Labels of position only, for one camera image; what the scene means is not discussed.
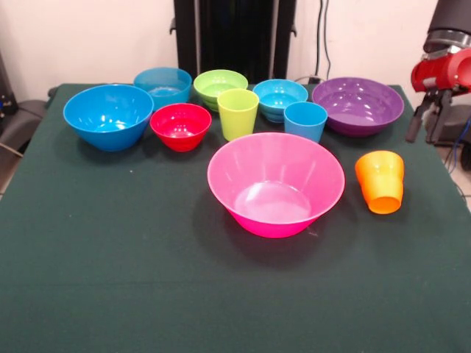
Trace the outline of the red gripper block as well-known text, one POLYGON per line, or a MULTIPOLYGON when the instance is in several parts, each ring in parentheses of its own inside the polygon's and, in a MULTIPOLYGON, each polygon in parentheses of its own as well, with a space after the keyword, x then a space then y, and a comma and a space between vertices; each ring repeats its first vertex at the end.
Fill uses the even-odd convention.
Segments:
MULTIPOLYGON (((439 141, 443 126, 450 111, 452 91, 470 92, 470 48, 448 49, 426 55, 414 66, 411 84, 416 92, 437 90, 431 98, 435 112, 432 114, 426 142, 439 141)), ((415 109, 406 132, 406 141, 414 143, 422 126, 424 114, 429 109, 429 95, 415 109)))

